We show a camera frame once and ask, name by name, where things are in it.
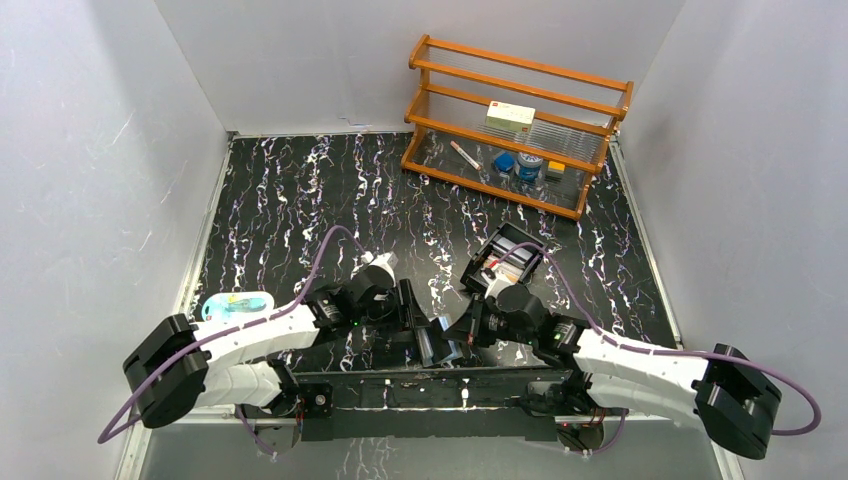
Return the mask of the yellow black small block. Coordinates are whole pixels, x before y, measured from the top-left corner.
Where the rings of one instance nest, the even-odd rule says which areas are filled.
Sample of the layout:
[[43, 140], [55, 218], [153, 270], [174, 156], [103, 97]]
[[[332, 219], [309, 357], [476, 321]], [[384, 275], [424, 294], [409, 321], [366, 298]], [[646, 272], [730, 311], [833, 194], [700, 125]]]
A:
[[546, 182], [561, 182], [565, 177], [566, 166], [555, 161], [548, 161], [544, 178]]

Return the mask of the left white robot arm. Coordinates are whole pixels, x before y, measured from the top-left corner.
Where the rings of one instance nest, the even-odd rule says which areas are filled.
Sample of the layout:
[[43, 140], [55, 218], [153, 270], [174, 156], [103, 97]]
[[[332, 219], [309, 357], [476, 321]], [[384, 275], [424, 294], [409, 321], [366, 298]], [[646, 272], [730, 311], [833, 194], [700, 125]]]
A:
[[290, 416], [310, 409], [319, 392], [300, 385], [274, 354], [328, 343], [365, 325], [409, 331], [426, 319], [411, 281], [396, 279], [379, 262], [243, 323], [191, 323], [173, 315], [124, 362], [131, 406], [150, 429], [195, 408], [228, 404]]

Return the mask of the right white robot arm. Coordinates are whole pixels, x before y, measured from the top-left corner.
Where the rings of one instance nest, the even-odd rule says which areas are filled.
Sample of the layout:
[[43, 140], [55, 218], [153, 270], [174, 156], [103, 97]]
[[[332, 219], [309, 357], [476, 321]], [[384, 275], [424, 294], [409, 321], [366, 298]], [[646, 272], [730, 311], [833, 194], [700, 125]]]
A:
[[782, 394], [731, 346], [719, 344], [715, 358], [704, 359], [616, 340], [586, 320], [548, 310], [523, 285], [477, 294], [457, 321], [433, 325], [443, 338], [465, 347], [527, 345], [536, 358], [564, 372], [561, 383], [538, 382], [516, 400], [533, 414], [636, 411], [701, 430], [739, 456], [766, 455]]

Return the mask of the orange wooden shelf rack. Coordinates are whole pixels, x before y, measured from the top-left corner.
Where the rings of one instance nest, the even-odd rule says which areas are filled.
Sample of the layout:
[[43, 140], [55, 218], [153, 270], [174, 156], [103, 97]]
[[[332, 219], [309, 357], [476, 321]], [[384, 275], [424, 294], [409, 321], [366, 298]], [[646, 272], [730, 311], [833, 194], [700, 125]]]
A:
[[622, 81], [423, 35], [403, 169], [578, 220], [635, 92]]

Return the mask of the red white pen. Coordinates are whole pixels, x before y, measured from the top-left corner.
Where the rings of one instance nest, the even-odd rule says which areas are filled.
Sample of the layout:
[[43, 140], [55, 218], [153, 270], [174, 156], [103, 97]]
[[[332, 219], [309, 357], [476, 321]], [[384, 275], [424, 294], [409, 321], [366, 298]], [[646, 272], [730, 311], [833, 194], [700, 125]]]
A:
[[450, 146], [476, 171], [481, 171], [482, 166], [471, 157], [457, 142], [451, 141]]

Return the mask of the white blue blister pack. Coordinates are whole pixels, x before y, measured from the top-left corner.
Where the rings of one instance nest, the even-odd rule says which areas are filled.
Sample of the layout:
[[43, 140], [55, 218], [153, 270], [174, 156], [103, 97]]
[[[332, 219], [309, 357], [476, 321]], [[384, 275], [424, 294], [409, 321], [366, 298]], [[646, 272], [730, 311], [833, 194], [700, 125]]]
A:
[[202, 305], [200, 320], [218, 323], [246, 322], [267, 314], [274, 306], [273, 296], [264, 291], [217, 293]]

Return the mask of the stack of credit cards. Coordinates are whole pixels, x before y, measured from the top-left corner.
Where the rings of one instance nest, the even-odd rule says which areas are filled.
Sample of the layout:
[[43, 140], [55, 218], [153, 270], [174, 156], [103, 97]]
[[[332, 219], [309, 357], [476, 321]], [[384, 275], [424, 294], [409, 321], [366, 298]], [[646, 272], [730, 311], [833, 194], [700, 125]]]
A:
[[507, 254], [514, 246], [515, 244], [509, 240], [506, 243], [495, 242], [491, 244], [491, 250], [483, 262], [483, 268], [499, 270], [513, 282], [524, 283], [530, 275], [536, 257], [526, 248], [520, 248], [511, 254]]

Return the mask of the white green carton box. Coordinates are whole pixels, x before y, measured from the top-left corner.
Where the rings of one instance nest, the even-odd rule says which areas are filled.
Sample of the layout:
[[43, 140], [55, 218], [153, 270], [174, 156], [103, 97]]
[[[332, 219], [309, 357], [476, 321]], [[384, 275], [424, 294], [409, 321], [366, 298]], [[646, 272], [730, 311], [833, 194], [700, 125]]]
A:
[[536, 110], [502, 101], [491, 101], [485, 117], [485, 125], [515, 133], [528, 133], [535, 120]]

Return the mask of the black plastic card box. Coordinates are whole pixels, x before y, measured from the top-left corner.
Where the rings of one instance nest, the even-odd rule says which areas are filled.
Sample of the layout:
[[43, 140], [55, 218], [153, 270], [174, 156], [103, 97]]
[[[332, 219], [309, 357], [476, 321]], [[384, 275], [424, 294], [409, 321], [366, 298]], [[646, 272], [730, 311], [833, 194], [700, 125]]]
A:
[[542, 262], [546, 245], [519, 226], [504, 221], [476, 250], [460, 277], [463, 293], [484, 294], [497, 272], [510, 282], [525, 284]]

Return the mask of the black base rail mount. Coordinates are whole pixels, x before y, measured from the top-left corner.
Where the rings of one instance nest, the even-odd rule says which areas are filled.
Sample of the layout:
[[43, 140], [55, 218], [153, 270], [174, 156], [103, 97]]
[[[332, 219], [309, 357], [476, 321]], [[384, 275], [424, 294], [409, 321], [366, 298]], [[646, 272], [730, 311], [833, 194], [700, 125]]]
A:
[[545, 366], [283, 374], [280, 399], [235, 412], [295, 441], [522, 437], [598, 451], [622, 409], [599, 407], [571, 371]]

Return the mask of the blue small cube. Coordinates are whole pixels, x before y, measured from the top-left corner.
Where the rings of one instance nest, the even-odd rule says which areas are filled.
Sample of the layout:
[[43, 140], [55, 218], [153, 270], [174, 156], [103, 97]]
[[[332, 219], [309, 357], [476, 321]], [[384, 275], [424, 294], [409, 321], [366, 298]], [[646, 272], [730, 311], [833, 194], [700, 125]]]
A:
[[514, 170], [515, 159], [511, 154], [503, 151], [494, 156], [492, 164], [499, 175], [509, 176]]

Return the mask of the blue white round can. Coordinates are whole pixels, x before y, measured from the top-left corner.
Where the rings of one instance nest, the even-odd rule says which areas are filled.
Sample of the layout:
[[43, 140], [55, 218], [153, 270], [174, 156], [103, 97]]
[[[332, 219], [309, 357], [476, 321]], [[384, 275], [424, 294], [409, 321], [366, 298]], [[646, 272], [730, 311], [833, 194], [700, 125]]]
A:
[[514, 173], [520, 180], [534, 183], [543, 165], [543, 158], [521, 152], [516, 159]]

